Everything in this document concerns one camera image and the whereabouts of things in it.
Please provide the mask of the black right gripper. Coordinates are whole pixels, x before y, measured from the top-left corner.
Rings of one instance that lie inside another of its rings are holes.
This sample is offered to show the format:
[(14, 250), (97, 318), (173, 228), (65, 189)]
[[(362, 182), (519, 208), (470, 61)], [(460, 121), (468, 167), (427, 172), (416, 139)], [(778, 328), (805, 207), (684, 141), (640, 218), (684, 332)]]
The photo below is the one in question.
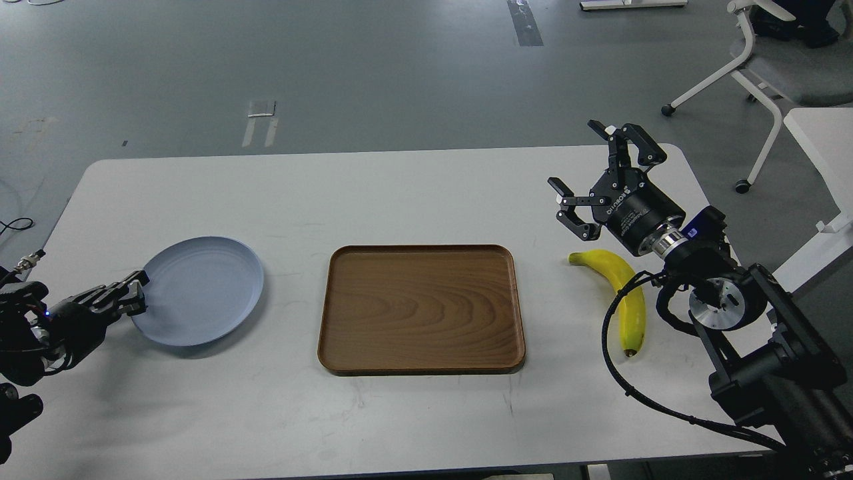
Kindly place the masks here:
[(593, 192), (596, 198), (610, 198), (610, 205), (594, 206), (596, 223), (587, 222), (576, 209), (593, 206), (589, 197), (577, 197), (560, 177), (549, 177), (548, 184), (558, 195), (557, 221), (584, 242), (598, 240), (603, 225), (634, 257), (649, 254), (649, 237), (659, 225), (679, 227), (686, 216), (648, 178), (648, 172), (667, 161), (668, 155), (640, 125), (607, 127), (597, 119), (589, 119), (587, 125), (607, 142), (607, 168)]

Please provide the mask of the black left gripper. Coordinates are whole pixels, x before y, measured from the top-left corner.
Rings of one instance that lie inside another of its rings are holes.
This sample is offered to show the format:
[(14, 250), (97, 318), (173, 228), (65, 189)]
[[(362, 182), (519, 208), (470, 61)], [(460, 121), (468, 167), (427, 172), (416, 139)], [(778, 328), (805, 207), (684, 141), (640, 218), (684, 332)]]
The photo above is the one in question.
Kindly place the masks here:
[(67, 299), (56, 304), (47, 325), (49, 352), (56, 358), (52, 368), (76, 367), (104, 342), (110, 325), (146, 313), (143, 287), (149, 281), (146, 271), (136, 270), (119, 282), (83, 292), (78, 303)]

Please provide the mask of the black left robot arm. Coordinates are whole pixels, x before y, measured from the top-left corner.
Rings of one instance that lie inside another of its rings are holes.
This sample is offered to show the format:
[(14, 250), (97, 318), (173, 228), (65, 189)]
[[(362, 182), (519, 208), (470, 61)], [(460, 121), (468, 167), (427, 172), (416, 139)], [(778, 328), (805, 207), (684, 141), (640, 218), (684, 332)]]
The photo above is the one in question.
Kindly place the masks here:
[(37, 250), (22, 257), (12, 269), (2, 270), (3, 463), (11, 455), (12, 434), (43, 412), (42, 399), (35, 394), (20, 395), (18, 386), (33, 386), (44, 377), (76, 367), (104, 342), (110, 325), (147, 310), (143, 287), (149, 277), (144, 270), (132, 271), (119, 282), (95, 286), (48, 307), (46, 285), (19, 279), (43, 256), (45, 252)]

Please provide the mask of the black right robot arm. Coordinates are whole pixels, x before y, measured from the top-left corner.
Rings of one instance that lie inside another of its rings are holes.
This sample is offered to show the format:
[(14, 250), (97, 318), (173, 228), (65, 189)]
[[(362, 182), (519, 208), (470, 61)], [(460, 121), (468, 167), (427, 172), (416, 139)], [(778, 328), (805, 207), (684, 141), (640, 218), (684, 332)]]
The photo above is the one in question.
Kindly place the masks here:
[[(587, 195), (575, 195), (558, 177), (556, 218), (590, 242), (606, 229), (630, 252), (655, 254), (658, 273), (633, 271), (603, 249), (568, 255), (605, 277), (614, 291), (601, 327), (606, 368), (628, 397), (656, 412), (748, 441), (783, 455), (810, 479), (851, 478), (851, 413), (834, 394), (847, 374), (840, 359), (807, 320), (792, 296), (760, 264), (733, 258), (722, 211), (702, 209), (691, 221), (649, 179), (666, 161), (664, 149), (640, 127), (588, 122), (608, 148), (607, 167)], [(658, 289), (658, 316), (676, 331), (697, 337), (714, 366), (710, 394), (733, 423), (676, 412), (631, 385), (607, 346), (610, 319), (628, 310), (643, 316), (640, 288)]]

